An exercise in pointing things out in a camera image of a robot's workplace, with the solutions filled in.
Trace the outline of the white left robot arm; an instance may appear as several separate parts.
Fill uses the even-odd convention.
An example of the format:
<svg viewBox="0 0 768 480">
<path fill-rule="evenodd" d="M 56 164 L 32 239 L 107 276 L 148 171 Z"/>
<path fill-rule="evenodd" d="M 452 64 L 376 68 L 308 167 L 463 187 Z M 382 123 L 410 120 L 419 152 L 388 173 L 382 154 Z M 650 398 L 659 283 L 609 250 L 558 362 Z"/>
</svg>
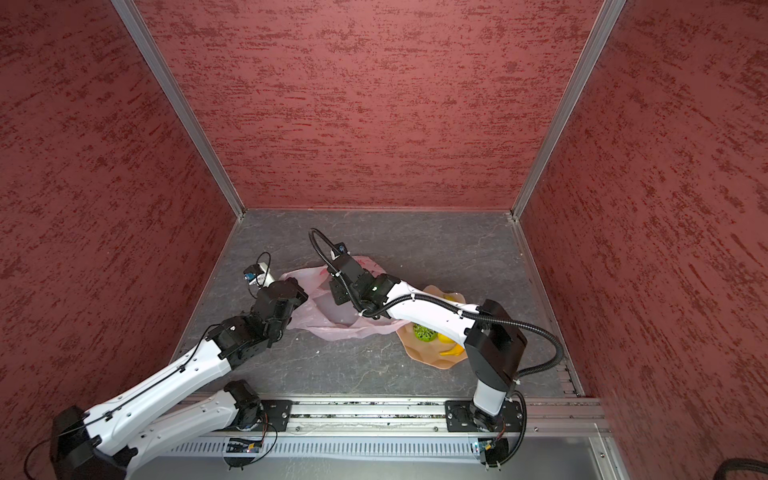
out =
<svg viewBox="0 0 768 480">
<path fill-rule="evenodd" d="M 258 290 L 249 312 L 209 326 L 164 369 L 87 410 L 73 406 L 58 414 L 50 443 L 56 477 L 124 479 L 159 454 L 212 431 L 267 432 L 262 401 L 244 380 L 191 406 L 178 405 L 279 341 L 307 299 L 296 279 L 273 281 Z"/>
</svg>

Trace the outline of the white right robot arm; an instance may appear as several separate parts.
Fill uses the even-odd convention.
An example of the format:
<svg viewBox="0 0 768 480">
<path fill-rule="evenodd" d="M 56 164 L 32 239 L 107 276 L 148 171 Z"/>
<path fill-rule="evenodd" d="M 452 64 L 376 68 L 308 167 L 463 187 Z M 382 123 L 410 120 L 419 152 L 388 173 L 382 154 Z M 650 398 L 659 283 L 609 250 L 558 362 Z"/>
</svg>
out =
<svg viewBox="0 0 768 480">
<path fill-rule="evenodd" d="M 510 324 L 511 318 L 500 304 L 492 300 L 481 305 L 449 301 L 395 276 L 375 276 L 347 253 L 334 254 L 327 266 L 336 300 L 350 301 L 361 316 L 405 320 L 462 347 L 477 379 L 468 415 L 479 430 L 497 430 L 527 347 L 527 338 Z"/>
</svg>

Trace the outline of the yellow fake banana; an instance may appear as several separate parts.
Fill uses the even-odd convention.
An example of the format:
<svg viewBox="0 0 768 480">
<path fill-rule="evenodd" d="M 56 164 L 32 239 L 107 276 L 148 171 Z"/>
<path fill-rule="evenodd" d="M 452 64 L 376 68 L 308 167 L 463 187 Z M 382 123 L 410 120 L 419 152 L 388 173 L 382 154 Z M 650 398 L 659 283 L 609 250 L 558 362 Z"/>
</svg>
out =
<svg viewBox="0 0 768 480">
<path fill-rule="evenodd" d="M 459 357 L 463 355 L 465 352 L 465 349 L 459 345 L 454 344 L 449 350 L 442 351 L 439 353 L 441 357 Z"/>
</svg>

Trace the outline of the green fake fruit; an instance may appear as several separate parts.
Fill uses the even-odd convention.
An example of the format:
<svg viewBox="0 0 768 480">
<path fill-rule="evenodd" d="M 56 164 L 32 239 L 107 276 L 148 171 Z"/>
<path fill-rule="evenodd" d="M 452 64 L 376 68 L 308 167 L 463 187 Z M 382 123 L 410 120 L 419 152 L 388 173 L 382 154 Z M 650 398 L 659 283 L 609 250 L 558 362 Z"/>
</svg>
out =
<svg viewBox="0 0 768 480">
<path fill-rule="evenodd" d="M 414 337 L 422 342 L 429 343 L 438 338 L 438 333 L 422 325 L 413 324 L 412 330 Z"/>
</svg>

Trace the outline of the pink plastic bag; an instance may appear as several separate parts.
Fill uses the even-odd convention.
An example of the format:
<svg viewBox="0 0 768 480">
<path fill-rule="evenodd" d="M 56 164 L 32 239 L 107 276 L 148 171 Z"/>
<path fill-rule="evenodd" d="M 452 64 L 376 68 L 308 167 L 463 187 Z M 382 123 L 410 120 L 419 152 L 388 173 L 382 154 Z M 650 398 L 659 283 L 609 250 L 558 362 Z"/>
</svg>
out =
<svg viewBox="0 0 768 480">
<path fill-rule="evenodd" d="M 308 295 L 308 300 L 293 312 L 288 330 L 304 330 L 326 341 L 340 341 L 388 335 L 409 324 L 407 320 L 361 317 L 351 302 L 337 305 L 325 267 L 298 269 L 280 277 L 288 278 L 295 278 Z"/>
</svg>

